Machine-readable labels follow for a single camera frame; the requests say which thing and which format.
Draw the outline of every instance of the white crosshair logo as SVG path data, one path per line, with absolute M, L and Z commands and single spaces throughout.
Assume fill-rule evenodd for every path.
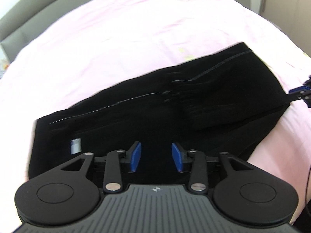
M 152 191 L 155 191 L 156 193 L 159 192 L 159 191 L 161 191 L 161 190 L 162 190 L 162 189 L 159 188 L 159 187 L 154 187 L 154 188 L 152 189 Z

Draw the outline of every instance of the gray upholstered headboard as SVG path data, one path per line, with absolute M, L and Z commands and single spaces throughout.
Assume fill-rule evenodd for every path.
M 19 51 L 69 11 L 91 0 L 20 0 L 0 19 L 0 44 L 12 62 Z

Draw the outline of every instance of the black garment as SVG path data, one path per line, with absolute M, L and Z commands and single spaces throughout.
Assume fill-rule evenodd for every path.
M 82 153 L 104 156 L 142 143 L 135 183 L 179 183 L 171 155 L 185 149 L 248 159 L 289 106 L 265 64 L 244 44 L 105 89 L 38 120 L 29 178 Z

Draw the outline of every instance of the bed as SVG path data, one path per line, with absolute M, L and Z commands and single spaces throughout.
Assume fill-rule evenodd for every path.
M 311 74 L 310 57 L 234 0 L 26 1 L 32 11 L 21 0 L 0 19 L 1 45 L 11 61 L 0 80 L 2 233 L 20 225 L 14 194 L 27 181 L 38 118 L 238 42 L 265 62 L 286 92 Z M 304 208 L 310 120 L 306 105 L 293 102 L 248 160 L 295 187 L 300 200 L 292 222 Z

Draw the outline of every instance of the metal pin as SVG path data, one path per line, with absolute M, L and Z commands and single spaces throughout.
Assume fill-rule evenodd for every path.
M 191 189 L 194 191 L 203 191 L 206 189 L 206 185 L 203 183 L 194 183 L 191 185 Z
M 109 191 L 117 191 L 121 188 L 121 185 L 119 183 L 111 182 L 108 183 L 105 188 Z

